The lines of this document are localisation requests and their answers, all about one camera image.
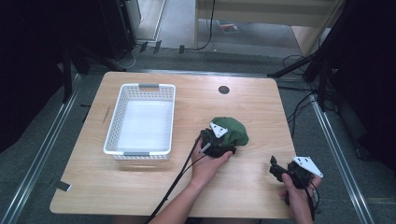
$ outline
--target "green hat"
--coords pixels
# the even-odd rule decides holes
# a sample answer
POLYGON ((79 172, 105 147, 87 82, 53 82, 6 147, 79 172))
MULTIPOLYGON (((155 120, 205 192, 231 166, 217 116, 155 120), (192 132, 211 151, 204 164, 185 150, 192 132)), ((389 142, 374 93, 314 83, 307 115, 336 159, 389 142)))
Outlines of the green hat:
POLYGON ((213 118, 212 122, 219 125, 222 128, 228 129, 228 132, 224 134, 222 145, 228 146, 245 146, 248 143, 248 134, 245 126, 236 119, 233 118, 213 118))

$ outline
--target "gray floor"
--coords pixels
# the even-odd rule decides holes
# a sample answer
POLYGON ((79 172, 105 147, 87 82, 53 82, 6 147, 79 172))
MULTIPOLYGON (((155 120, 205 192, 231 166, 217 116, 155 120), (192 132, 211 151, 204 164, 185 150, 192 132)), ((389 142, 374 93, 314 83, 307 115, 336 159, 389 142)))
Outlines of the gray floor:
MULTIPOLYGON (((191 2, 194 1, 168 0, 158 39, 163 41, 163 47, 169 49, 161 49, 156 54, 153 54, 152 49, 142 53, 136 51, 134 56, 128 54, 118 63, 122 63, 126 67, 129 66, 128 71, 163 70, 163 72, 166 72, 171 70, 183 74, 199 73, 207 75, 207 72, 212 72, 222 76, 265 77, 265 74, 282 69, 285 57, 299 54, 298 46, 289 27, 275 27, 268 24, 264 24, 262 27, 262 24, 236 23, 241 33, 225 35, 221 30, 217 30, 214 32, 213 42, 208 45, 209 49, 186 51, 179 55, 178 51, 173 49, 177 49, 180 43, 184 43, 186 47, 192 45, 193 33, 177 31, 186 31, 193 28, 188 24, 180 24, 176 29, 175 21, 180 21, 176 17, 180 15, 171 12, 172 10, 175 11, 177 6, 190 6, 191 2), (268 31, 271 31, 271 34, 264 32, 267 29, 264 26, 268 28, 268 31), (250 37, 255 35, 243 35, 256 32, 258 32, 258 37, 254 38, 250 37), (253 51, 249 49, 250 47, 245 48, 244 45, 250 45, 253 49, 257 45, 259 50, 253 51)), ((205 43, 205 21, 202 21, 202 23, 201 27, 204 30, 200 33, 200 40, 201 43, 205 43)), ((50 201, 55 191, 55 188, 50 185, 50 181, 61 178, 83 125, 82 121, 88 112, 87 107, 80 105, 90 105, 92 103, 103 74, 108 71, 101 64, 95 62, 91 62, 91 66, 90 73, 81 78, 76 101, 51 148, 47 162, 21 211, 17 223, 111 223, 112 221, 112 217, 109 216, 58 215, 52 214, 49 210, 50 201)), ((278 79, 277 83, 279 87, 305 88, 301 76, 293 74, 278 79)), ((33 120, 20 141, 0 154, 0 217, 6 213, 16 188, 22 182, 58 114, 62 105, 62 91, 60 89, 53 95, 46 107, 33 120)), ((280 89, 279 92, 286 117, 307 95, 305 91, 280 89)), ((393 172, 379 161, 361 161, 358 159, 343 121, 331 110, 325 114, 331 122, 332 130, 337 137, 337 143, 342 149, 348 168, 367 202, 374 222, 393 223, 396 219, 396 213, 394 212, 396 209, 396 192, 394 190, 396 179, 393 172)), ((346 188, 346 182, 341 175, 342 170, 334 158, 313 106, 307 106, 297 117, 293 143, 296 154, 310 156, 325 175, 319 188, 321 201, 316 214, 317 223, 361 223, 356 208, 351 201, 350 192, 346 188)), ((263 162, 268 161, 269 158, 263 158, 263 162)), ((290 223, 290 221, 266 219, 262 223, 290 223)))

